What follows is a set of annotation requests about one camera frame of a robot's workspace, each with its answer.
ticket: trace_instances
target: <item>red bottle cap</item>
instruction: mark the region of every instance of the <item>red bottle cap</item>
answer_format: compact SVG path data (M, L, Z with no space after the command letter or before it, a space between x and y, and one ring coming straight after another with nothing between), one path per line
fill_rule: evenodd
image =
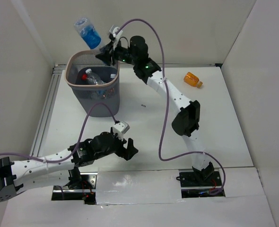
M86 79L87 79L87 74L83 74L82 80L86 80Z

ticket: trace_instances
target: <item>orange bottle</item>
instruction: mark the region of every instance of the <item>orange bottle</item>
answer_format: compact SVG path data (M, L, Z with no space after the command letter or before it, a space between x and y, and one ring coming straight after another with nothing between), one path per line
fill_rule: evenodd
M200 88L202 86L202 82L200 81L200 79L190 72L186 74L183 80L192 87Z

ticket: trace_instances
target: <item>white bottle cap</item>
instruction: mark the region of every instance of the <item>white bottle cap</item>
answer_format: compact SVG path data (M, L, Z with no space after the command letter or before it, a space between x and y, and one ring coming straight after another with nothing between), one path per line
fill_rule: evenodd
M90 73L90 72L92 72L91 69L87 69L87 70L86 70L86 74L88 74L88 73Z

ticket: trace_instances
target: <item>basket rim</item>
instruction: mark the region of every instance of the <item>basket rim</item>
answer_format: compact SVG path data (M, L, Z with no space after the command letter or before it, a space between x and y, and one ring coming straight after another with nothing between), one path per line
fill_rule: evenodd
M66 69L65 69L65 81L66 83L71 86L71 87L107 87L109 85L112 85L114 82L116 82L117 78L118 78L118 74L120 72L120 64L118 64L118 67L117 67L117 73L116 73L116 76L113 80L111 80L110 82L106 83L106 84L101 84L101 85L76 85L76 84L72 84L68 81L68 75L69 75L69 70L72 66L72 62L79 56L83 55L83 54L98 54L100 53L99 51L96 51L96 50L85 50L85 51L80 51L80 52L77 52L76 54L72 55L68 61L68 64L66 66Z

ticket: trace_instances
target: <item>blue bottle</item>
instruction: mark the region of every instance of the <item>blue bottle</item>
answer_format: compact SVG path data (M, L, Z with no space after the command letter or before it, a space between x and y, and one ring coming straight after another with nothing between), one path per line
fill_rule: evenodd
M104 46L100 35L97 33L93 24L87 17L82 17L75 22L74 28L91 50L100 49Z

